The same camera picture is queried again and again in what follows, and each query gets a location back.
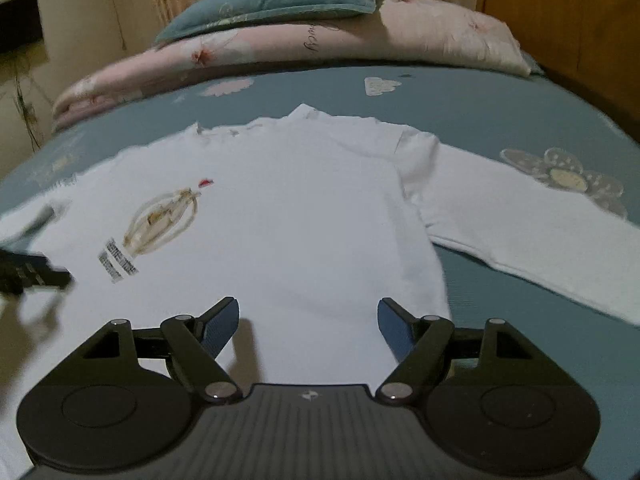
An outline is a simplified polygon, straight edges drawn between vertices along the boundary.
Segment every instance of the shirt sleeve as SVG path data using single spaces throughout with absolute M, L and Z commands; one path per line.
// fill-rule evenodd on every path
M 640 229 L 581 193 L 441 144 L 412 188 L 431 240 L 640 324 Z

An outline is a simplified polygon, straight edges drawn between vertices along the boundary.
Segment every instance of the wall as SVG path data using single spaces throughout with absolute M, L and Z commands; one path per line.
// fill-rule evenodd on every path
M 126 55 L 112 0 L 38 0 L 44 47 L 32 48 L 31 75 L 50 99 L 71 83 Z M 25 66 L 20 58 L 20 66 Z M 12 63 L 0 60 L 0 178 L 31 155 L 27 131 L 12 101 Z M 49 138 L 50 105 L 22 78 L 25 101 Z
M 162 29 L 151 0 L 115 0 L 129 55 L 149 48 Z

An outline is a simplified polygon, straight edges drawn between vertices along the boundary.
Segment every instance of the cord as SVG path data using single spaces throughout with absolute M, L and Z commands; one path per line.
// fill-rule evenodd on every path
M 24 76 L 29 80 L 30 82 L 30 86 L 29 89 L 27 91 L 24 92 L 25 95 L 30 94 L 31 92 L 31 87 L 34 87 L 38 93 L 44 98 L 44 100 L 49 103 L 49 106 L 53 106 L 53 99 L 51 99 L 47 93 L 42 89 L 42 86 L 40 86 L 38 84 L 38 82 L 33 78 L 33 76 L 31 75 L 31 61 L 29 60 L 29 56 L 27 56 L 24 52 L 17 52 L 16 56 L 14 57 L 14 70 L 17 70 L 15 68 L 15 63 L 17 63 L 19 58 L 23 58 L 26 62 L 26 66 L 20 67 L 23 68 L 22 73 L 24 74 Z
M 31 128 L 31 121 L 34 118 L 33 107 L 30 110 L 24 102 L 24 96 L 22 94 L 22 86 L 20 85 L 20 76 L 18 75 L 18 66 L 17 66 L 17 63 L 15 62 L 15 59 L 14 59 L 14 85 L 15 85 L 14 104 L 15 104 L 15 108 L 18 110 L 18 113 L 20 114 L 20 117 L 22 118 L 22 122 L 24 122 L 24 126 L 27 128 L 27 133 L 29 134 L 29 139 L 31 141 L 31 150 L 33 151 L 33 153 L 35 153 L 36 148 L 40 149 L 40 143 L 38 142 L 38 139 L 36 138 L 36 135 L 34 134 L 33 129 Z
M 116 22 L 118 23 L 118 32 L 120 33 L 120 39 L 122 40 L 122 44 L 120 45 L 124 52 L 127 51 L 127 42 L 124 40 L 124 34 L 122 33 L 122 24 L 120 23 L 120 15 L 118 13 L 118 7 L 116 6 L 116 0 L 111 0 L 113 4 L 113 10 L 116 14 Z

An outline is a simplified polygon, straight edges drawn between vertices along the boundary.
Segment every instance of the blue bedsheet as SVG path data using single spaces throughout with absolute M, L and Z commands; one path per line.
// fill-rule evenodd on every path
M 364 78 L 401 82 L 367 96 Z M 280 117 L 300 103 L 333 115 L 375 116 L 430 131 L 443 142 L 499 160 L 517 148 L 542 156 L 557 146 L 584 167 L 615 176 L 630 221 L 640 224 L 640 147 L 603 114 L 541 76 L 426 66 L 351 66 L 250 77 L 229 95 L 201 95 L 213 82 L 122 106 L 77 124 L 0 184 L 0 212 L 76 171 L 194 123 L 242 124 Z M 602 428 L 587 468 L 626 480 L 640 469 L 640 330 L 471 258 L 438 249 L 459 326 L 508 319 L 596 399 Z

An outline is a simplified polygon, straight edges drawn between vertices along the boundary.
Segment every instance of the wooden headboard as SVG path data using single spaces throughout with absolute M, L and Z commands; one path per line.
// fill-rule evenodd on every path
M 565 88 L 640 141 L 640 0 L 478 0 Z

